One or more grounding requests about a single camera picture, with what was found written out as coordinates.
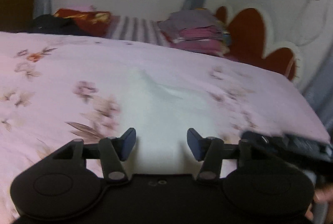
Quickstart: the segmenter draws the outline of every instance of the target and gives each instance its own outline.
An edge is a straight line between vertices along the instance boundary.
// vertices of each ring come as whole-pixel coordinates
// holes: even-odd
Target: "flower print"
[[[13,127],[19,127],[23,124],[24,120],[16,112],[0,114],[0,129],[4,127],[8,132],[11,132]]]
[[[4,88],[2,96],[0,95],[0,102],[10,101],[10,97],[16,93],[16,89]]]
[[[73,93],[82,98],[85,103],[88,103],[89,99],[92,98],[91,94],[96,92],[98,89],[95,88],[95,84],[87,81],[79,81],[73,90]]]
[[[53,50],[56,50],[57,48],[48,48],[48,47],[45,47],[42,51],[41,51],[41,55],[43,56],[48,56],[50,55],[49,53]]]
[[[20,94],[20,97],[18,99],[18,101],[15,103],[15,106],[16,107],[19,107],[19,106],[28,106],[31,104],[31,102],[29,101],[31,97],[33,97],[35,95],[34,92],[22,92]]]
[[[106,117],[110,117],[112,113],[119,111],[119,105],[116,103],[116,100],[112,96],[110,96],[108,99],[94,96],[93,108]]]
[[[222,66],[216,66],[211,72],[209,72],[209,75],[215,79],[224,80],[222,73]]]
[[[24,71],[28,71],[29,69],[31,69],[31,65],[27,62],[22,62],[22,63],[18,63],[16,65],[16,68],[15,68],[15,72],[18,73],[18,72],[24,72]]]
[[[27,60],[32,62],[37,62],[42,58],[44,58],[44,55],[42,55],[41,53],[32,53],[29,56],[27,56]]]
[[[105,138],[98,129],[93,129],[87,125],[75,122],[66,122],[70,126],[74,127],[75,131],[71,131],[74,135],[82,137],[86,143],[97,143],[100,139]]]
[[[249,127],[250,128],[258,128],[258,126],[253,122],[249,122]]]
[[[102,121],[102,116],[103,116],[101,113],[97,111],[92,111],[89,113],[81,113],[81,115],[93,123],[100,123]]]
[[[239,125],[237,125],[237,124],[232,124],[231,126],[235,130],[242,130],[242,128]]]
[[[102,117],[102,121],[100,122],[99,132],[105,136],[110,137],[116,134],[115,129],[118,126],[118,123],[114,118]]]
[[[25,55],[28,55],[28,54],[29,54],[28,49],[21,50],[21,51],[17,52],[17,54],[16,54],[16,56],[14,58],[22,57],[22,56],[25,56]]]
[[[8,119],[1,120],[0,123],[4,126],[7,131],[12,130],[12,125],[8,122]]]
[[[39,77],[42,75],[41,72],[37,72],[35,71],[35,66],[30,65],[27,62],[22,62],[22,63],[18,63],[16,65],[16,68],[14,70],[16,73],[18,72],[25,72],[25,76],[27,77],[27,79],[29,81],[32,81],[33,77]]]
[[[216,94],[216,93],[212,93],[212,92],[208,92],[209,95],[217,102],[224,102],[224,96],[223,95],[219,95],[219,94]]]
[[[53,150],[42,140],[38,139],[42,145],[39,146],[39,148],[36,150],[38,156],[40,157],[40,159],[44,159],[45,157],[49,156]]]

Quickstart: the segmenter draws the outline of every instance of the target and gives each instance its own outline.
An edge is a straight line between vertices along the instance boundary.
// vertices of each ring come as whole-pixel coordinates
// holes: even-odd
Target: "bed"
[[[232,7],[226,4],[216,10],[215,17],[225,25],[232,43],[229,53],[213,52],[215,56],[280,73],[294,85],[301,81],[303,58],[299,48],[292,42],[275,42],[272,21],[262,7],[247,5],[234,13]],[[167,33],[160,30],[156,21],[113,16],[105,37],[174,46],[171,38],[165,36]]]
[[[95,37],[0,33],[0,42],[3,224],[18,217],[9,196],[14,177],[76,138],[96,143],[134,127],[129,174],[196,174],[200,165],[186,145],[190,127],[229,143],[247,129],[329,142],[287,78],[251,65]],[[87,166],[101,176],[96,160]]]
[[[170,47],[158,23],[153,20],[112,15],[107,11],[96,11],[93,6],[60,8],[54,16],[73,19],[76,25],[90,36]]]

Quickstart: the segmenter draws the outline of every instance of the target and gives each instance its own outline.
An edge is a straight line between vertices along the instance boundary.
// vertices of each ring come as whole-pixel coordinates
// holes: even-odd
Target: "finger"
[[[323,189],[315,190],[314,201],[317,203],[333,200],[333,185],[329,185]]]
[[[305,214],[305,217],[308,219],[308,220],[313,220],[313,213],[311,212],[311,209],[312,209],[312,204],[310,204],[306,214]]]
[[[307,211],[306,214],[305,214],[305,217],[308,219],[308,220],[313,220],[313,213],[311,211]]]

